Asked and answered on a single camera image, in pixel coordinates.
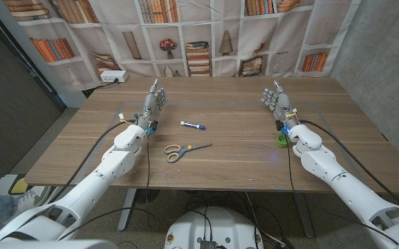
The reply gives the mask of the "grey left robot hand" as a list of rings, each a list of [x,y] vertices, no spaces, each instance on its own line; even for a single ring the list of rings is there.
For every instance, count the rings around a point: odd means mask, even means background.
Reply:
[[[154,83],[150,86],[141,114],[136,121],[136,125],[143,129],[147,129],[152,122],[157,121],[160,112],[167,102],[166,90],[163,87],[158,90],[157,87],[158,79],[155,79]]]

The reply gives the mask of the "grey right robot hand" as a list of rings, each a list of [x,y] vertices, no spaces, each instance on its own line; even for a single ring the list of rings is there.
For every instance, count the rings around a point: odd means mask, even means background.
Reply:
[[[274,80],[275,91],[264,89],[261,101],[272,111],[277,121],[285,128],[291,129],[299,124],[297,111],[293,109],[288,96],[277,80]]]

